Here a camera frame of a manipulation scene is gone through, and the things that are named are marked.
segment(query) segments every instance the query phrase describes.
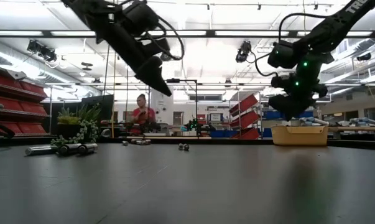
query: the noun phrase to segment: green plant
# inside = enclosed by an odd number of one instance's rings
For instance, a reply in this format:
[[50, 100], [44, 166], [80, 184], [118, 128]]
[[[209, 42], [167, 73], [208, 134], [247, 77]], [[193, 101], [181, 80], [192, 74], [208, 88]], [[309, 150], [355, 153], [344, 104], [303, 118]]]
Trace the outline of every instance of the green plant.
[[56, 145], [58, 147], [64, 145], [64, 144], [76, 144], [76, 143], [95, 143], [97, 138], [99, 137], [98, 131], [99, 127], [96, 125], [96, 121], [86, 121], [83, 120], [80, 122], [80, 132], [76, 134], [75, 137], [65, 139], [63, 136], [59, 136], [57, 139], [52, 139], [50, 142], [51, 145]]
[[99, 104], [94, 105], [90, 110], [86, 105], [83, 105], [80, 110], [76, 112], [76, 115], [81, 119], [81, 121], [97, 121], [101, 112]]
[[80, 118], [75, 113], [70, 112], [69, 108], [62, 108], [61, 112], [58, 112], [58, 124], [78, 124], [79, 120]]

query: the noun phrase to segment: box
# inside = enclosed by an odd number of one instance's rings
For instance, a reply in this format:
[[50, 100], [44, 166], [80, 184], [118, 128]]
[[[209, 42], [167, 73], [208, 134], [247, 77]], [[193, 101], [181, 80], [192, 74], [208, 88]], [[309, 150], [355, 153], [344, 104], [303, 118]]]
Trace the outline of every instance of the box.
[[279, 146], [326, 146], [328, 126], [273, 126], [273, 143]]

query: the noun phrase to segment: black cable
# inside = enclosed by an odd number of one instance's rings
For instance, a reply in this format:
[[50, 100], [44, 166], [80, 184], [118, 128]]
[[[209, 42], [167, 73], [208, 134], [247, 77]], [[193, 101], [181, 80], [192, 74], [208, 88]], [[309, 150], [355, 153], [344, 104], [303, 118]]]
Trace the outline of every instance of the black cable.
[[166, 24], [167, 26], [169, 26], [169, 28], [175, 32], [175, 35], [176, 35], [176, 38], [178, 39], [179, 43], [180, 43], [180, 48], [182, 50], [182, 54], [180, 57], [176, 57], [176, 56], [173, 56], [168, 50], [165, 50], [164, 48], [162, 48], [159, 44], [157, 44], [157, 42], [155, 41], [155, 38], [153, 38], [150, 34], [147, 34], [148, 38], [150, 38], [151, 41], [153, 41], [153, 43], [161, 50], [163, 51], [164, 54], [168, 55], [170, 58], [174, 59], [174, 60], [181, 60], [183, 59], [183, 57], [185, 56], [185, 46], [183, 44], [183, 41], [182, 39], [180, 38], [180, 36], [177, 34], [175, 28], [169, 23], [167, 22], [165, 19], [163, 19], [162, 17], [158, 16], [158, 18], [164, 23]]
[[265, 55], [263, 55], [263, 56], [260, 56], [259, 58], [256, 58], [256, 55], [255, 55], [254, 52], [251, 51], [251, 53], [253, 54], [253, 56], [254, 56], [254, 58], [255, 58], [255, 61], [254, 61], [254, 62], [255, 62], [255, 68], [256, 68], [257, 72], [258, 72], [260, 75], [262, 75], [263, 77], [269, 77], [269, 76], [271, 76], [271, 75], [279, 76], [279, 74], [278, 74], [277, 72], [271, 72], [271, 73], [269, 73], [269, 74], [263, 74], [263, 73], [260, 71], [259, 67], [257, 66], [257, 61], [258, 61], [259, 59], [262, 59], [262, 58], [264, 58], [264, 57], [269, 56], [270, 53], [265, 54]]
[[285, 22], [286, 19], [288, 19], [288, 18], [290, 18], [292, 16], [307, 16], [307, 17], [313, 17], [313, 18], [318, 18], [318, 19], [325, 19], [325, 18], [328, 17], [328, 16], [314, 15], [314, 14], [302, 13], [302, 12], [291, 13], [291, 14], [285, 16], [281, 20], [281, 22], [280, 22], [280, 26], [279, 26], [279, 41], [281, 40], [281, 29], [282, 29], [283, 23]]
[[103, 102], [104, 102], [104, 96], [106, 95], [107, 69], [108, 69], [109, 55], [110, 55], [110, 45], [108, 45], [108, 48], [107, 48], [106, 74], [104, 75], [104, 88], [103, 88]]
[[125, 122], [127, 123], [127, 96], [128, 96], [128, 87], [129, 87], [129, 71], [126, 67], [126, 105], [125, 105]]

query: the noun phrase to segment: red storage bin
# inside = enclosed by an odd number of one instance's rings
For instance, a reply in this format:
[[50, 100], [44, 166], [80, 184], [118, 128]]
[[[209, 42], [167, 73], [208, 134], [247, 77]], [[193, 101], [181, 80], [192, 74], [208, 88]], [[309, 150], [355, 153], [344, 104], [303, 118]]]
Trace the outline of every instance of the red storage bin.
[[18, 100], [0, 97], [0, 104], [2, 104], [6, 110], [23, 111]]
[[241, 115], [241, 127], [239, 127], [239, 118], [236, 118], [232, 123], [230, 123], [231, 128], [241, 128], [244, 129], [248, 127], [250, 124], [255, 123], [259, 120], [259, 115], [255, 113], [255, 111], [248, 112], [246, 114]]
[[[241, 112], [248, 110], [250, 107], [254, 106], [257, 103], [257, 99], [254, 95], [249, 95], [247, 98], [243, 99], [239, 103], [239, 110]], [[238, 104], [234, 105], [230, 110], [231, 116], [237, 116], [238, 115]]]
[[255, 140], [259, 138], [259, 132], [256, 128], [246, 128], [241, 131], [241, 135], [239, 133], [235, 134], [233, 139], [244, 139], [244, 140]]
[[20, 101], [20, 105], [25, 112], [47, 115], [44, 106], [40, 104]]
[[5, 77], [3, 75], [0, 75], [0, 85], [11, 86], [13, 88], [18, 88], [22, 90], [22, 87], [19, 81], [10, 77]]
[[44, 95], [45, 98], [47, 97], [46, 93], [44, 92], [44, 88], [42, 88], [41, 86], [37, 86], [37, 85], [27, 83], [27, 82], [20, 82], [20, 84], [24, 90], [31, 91], [36, 94]]
[[15, 134], [21, 134], [21, 130], [16, 122], [0, 121], [0, 124], [12, 130]]
[[20, 130], [24, 134], [46, 134], [45, 129], [40, 123], [22, 123], [19, 122]]

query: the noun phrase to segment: door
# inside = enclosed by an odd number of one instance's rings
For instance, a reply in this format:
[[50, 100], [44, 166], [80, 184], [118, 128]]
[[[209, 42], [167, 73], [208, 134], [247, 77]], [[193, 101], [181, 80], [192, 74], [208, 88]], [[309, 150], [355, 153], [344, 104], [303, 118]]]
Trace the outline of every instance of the door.
[[174, 125], [183, 125], [183, 112], [174, 111]]

